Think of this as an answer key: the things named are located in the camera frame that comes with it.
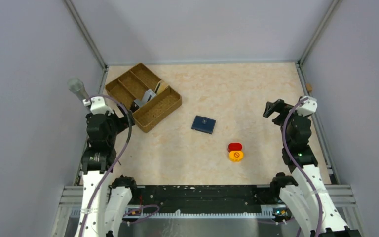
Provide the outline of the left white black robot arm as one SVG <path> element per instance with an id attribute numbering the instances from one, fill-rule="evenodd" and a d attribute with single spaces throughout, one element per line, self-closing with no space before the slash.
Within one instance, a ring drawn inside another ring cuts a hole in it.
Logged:
<path id="1" fill-rule="evenodd" d="M 80 221 L 75 236 L 104 237 L 105 212 L 108 200 L 109 178 L 118 161 L 115 150 L 116 137 L 132 127 L 132 113 L 118 106 L 123 116 L 120 118 L 109 110 L 101 114 L 86 115 L 87 147 L 81 158 L 83 195 Z"/>

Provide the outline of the navy blue card holder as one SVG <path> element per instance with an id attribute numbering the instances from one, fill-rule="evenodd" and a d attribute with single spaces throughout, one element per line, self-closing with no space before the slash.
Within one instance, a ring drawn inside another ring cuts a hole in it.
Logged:
<path id="1" fill-rule="evenodd" d="M 215 125 L 216 120 L 214 119 L 202 116 L 195 116 L 191 129 L 207 134 L 213 134 Z"/>

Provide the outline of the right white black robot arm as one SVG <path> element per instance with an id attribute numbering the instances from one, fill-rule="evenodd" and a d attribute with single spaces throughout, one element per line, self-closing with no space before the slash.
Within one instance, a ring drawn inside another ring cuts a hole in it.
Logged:
<path id="1" fill-rule="evenodd" d="M 309 145 L 311 120 L 317 110 L 316 99 L 303 96 L 295 105 L 284 100 L 267 102 L 263 117 L 278 113 L 272 122 L 282 136 L 282 158 L 290 174 L 277 174 L 269 196 L 275 203 L 284 203 L 297 221 L 297 235 L 305 237 L 359 237 L 342 218 L 322 180 L 318 161 Z"/>

